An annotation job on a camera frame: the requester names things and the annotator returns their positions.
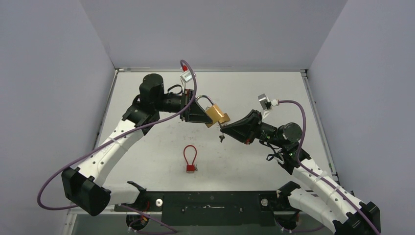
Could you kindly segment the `brass padlock with key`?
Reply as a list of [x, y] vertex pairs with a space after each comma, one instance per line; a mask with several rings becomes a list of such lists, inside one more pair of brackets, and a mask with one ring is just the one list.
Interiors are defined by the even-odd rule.
[[227, 113], [224, 113], [209, 96], [200, 95], [196, 97], [196, 101], [198, 101], [201, 98], [207, 99], [211, 103], [211, 106], [205, 109], [205, 113], [208, 115], [209, 118], [212, 119], [212, 123], [206, 124], [207, 128], [210, 128], [215, 124], [222, 126], [222, 124], [230, 122], [231, 119], [229, 115]]

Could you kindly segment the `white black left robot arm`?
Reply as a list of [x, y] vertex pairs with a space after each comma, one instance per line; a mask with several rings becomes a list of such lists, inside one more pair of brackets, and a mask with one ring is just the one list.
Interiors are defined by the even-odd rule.
[[121, 185], [105, 185], [112, 169], [125, 153], [160, 121], [160, 113], [179, 113], [181, 120], [212, 124], [204, 109], [194, 99], [195, 91], [165, 93], [161, 75], [151, 73], [143, 78], [139, 94], [123, 114], [114, 131], [77, 167], [66, 168], [62, 174], [65, 196], [91, 216], [102, 213], [107, 206], [127, 204], [134, 211], [145, 207], [145, 189], [133, 181]]

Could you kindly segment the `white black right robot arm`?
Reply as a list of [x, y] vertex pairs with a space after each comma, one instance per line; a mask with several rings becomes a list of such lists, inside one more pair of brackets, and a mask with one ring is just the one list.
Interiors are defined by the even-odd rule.
[[221, 127], [221, 132], [244, 144], [259, 140], [278, 150], [269, 155], [291, 176], [313, 191], [306, 192], [295, 182], [277, 190], [277, 205], [283, 210], [300, 210], [322, 223], [335, 235], [378, 235], [380, 210], [364, 203], [341, 187], [300, 147], [301, 127], [293, 122], [274, 127], [262, 120], [259, 111]]

